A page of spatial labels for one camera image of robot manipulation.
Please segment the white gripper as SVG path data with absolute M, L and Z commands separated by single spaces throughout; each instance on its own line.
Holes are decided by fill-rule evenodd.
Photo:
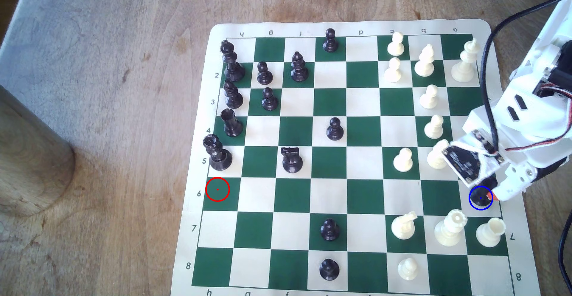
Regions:
M 553 172 L 571 155 L 571 90 L 548 77 L 533 74 L 511 80 L 493 102 L 498 148 L 492 146 L 492 127 L 484 106 L 473 109 L 463 126 L 468 162 L 464 181 L 484 181 L 507 167 L 506 179 L 488 197 L 507 201 L 526 191 L 534 181 Z

